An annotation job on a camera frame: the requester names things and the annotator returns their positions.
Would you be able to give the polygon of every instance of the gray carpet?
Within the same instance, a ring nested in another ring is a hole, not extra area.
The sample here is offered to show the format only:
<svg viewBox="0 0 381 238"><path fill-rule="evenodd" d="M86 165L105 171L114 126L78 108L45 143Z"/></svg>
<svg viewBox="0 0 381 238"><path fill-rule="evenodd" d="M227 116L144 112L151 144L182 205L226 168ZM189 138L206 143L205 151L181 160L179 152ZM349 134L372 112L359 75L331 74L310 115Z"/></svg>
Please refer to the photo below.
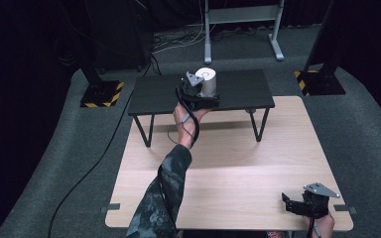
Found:
<svg viewBox="0 0 381 238"><path fill-rule="evenodd" d="M279 43L285 60L275 60L268 30L239 35L212 44L215 70L263 68L272 94L303 98L345 202L357 210L354 229L334 237L381 237L381 109L365 87L339 68L336 76L346 90L340 96L303 97L294 71L303 69L318 27L284 29ZM162 74L203 67L203 41L155 54ZM0 229L0 237L46 237L54 211L67 192L101 159L61 206L52 237L124 237L124 229L105 225L109 203L132 120L123 117L104 151L143 72L109 71L104 80L125 82L114 107L80 108L88 84L81 71L71 79L59 126L46 153ZM148 75L155 75L149 70ZM296 237L306 237L297 232Z"/></svg>

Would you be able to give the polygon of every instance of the black equipment stand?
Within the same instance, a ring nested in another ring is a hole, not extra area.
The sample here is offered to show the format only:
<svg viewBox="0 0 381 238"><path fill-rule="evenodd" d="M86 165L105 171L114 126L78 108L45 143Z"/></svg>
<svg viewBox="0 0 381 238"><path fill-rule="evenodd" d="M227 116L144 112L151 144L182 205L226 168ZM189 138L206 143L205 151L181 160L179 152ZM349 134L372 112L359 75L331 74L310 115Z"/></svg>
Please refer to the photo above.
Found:
<svg viewBox="0 0 381 238"><path fill-rule="evenodd" d="M89 86L81 99L81 107L99 107L115 105L120 89L123 85L119 81L102 81L95 67L91 63L77 30L69 19L69 13L60 0L51 1L57 14L58 28L66 42L76 56L79 67L82 69Z"/></svg>

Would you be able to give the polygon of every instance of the black curtain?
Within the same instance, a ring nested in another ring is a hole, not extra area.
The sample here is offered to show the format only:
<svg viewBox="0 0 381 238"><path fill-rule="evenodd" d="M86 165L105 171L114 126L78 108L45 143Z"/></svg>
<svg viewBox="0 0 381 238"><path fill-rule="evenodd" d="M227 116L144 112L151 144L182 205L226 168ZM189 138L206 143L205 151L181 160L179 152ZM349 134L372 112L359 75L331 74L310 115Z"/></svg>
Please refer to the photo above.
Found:
<svg viewBox="0 0 381 238"><path fill-rule="evenodd" d="M47 8L31 2L34 12L0 0L0 226L53 136L72 75L51 44Z"/></svg>
<svg viewBox="0 0 381 238"><path fill-rule="evenodd" d="M311 64L334 58L364 84L381 107L381 1L335 0Z"/></svg>

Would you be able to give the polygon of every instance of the yellow and black hazard tape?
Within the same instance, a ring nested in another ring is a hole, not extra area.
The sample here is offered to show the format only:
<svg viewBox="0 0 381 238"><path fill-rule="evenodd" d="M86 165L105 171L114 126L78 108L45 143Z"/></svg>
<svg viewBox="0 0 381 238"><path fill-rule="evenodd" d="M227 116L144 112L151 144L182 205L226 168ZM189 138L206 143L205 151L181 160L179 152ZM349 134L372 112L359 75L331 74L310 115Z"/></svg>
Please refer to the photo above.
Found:
<svg viewBox="0 0 381 238"><path fill-rule="evenodd" d="M309 70L308 72L318 72L317 70ZM303 74L300 71L295 71L295 76L297 79L297 82L299 83L299 88L302 91L302 94L304 96L309 96L309 89L307 87L307 84L305 80L303 79Z"/></svg>
<svg viewBox="0 0 381 238"><path fill-rule="evenodd" d="M117 100L120 97L120 92L122 91L124 82L119 82L116 87L116 91L110 100L105 102L81 102L81 107L111 107L116 105Z"/></svg>

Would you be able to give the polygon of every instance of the hand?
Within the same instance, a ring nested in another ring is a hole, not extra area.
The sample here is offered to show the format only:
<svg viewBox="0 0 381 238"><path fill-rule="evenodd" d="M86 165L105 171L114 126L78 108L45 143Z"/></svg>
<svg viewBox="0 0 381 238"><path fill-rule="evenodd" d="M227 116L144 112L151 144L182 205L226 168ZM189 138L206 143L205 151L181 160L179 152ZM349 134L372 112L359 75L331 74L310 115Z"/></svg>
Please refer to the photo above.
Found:
<svg viewBox="0 0 381 238"><path fill-rule="evenodd" d="M309 229L309 226L311 224L311 218L304 216L303 219ZM330 213L320 219L315 219L315 223L319 227L322 238L332 237L333 225L335 224L335 221L333 220L333 217ZM312 237L318 238L318 235L315 233L315 229Z"/></svg>
<svg viewBox="0 0 381 238"><path fill-rule="evenodd" d="M197 121L200 123L202 117L211 111L211 109L200 109L193 113L194 117L196 117ZM179 132L178 144L185 146L190 149L192 144L192 138L195 133L195 125L191 118L189 118L185 123L182 123L182 120L188 112L185 108L178 102L176 105L175 111L173 112L173 116L175 117L176 126Z"/></svg>

